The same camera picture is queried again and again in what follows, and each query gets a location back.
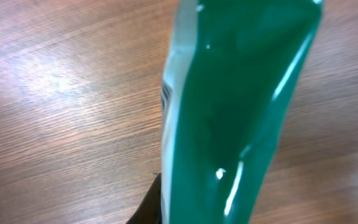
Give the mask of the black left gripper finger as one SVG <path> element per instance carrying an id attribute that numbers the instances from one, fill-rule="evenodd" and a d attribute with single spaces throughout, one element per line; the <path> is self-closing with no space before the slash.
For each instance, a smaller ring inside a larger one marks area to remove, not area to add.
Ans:
<path id="1" fill-rule="evenodd" d="M 161 173 L 157 174 L 145 197 L 126 224 L 161 224 Z"/>

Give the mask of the green gloves packet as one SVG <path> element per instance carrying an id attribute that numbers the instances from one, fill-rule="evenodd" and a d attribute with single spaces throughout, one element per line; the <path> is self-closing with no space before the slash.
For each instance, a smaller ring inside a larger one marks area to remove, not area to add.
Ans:
<path id="1" fill-rule="evenodd" d="M 247 223 L 323 13 L 316 0 L 184 0 L 162 77 L 164 223 Z"/>

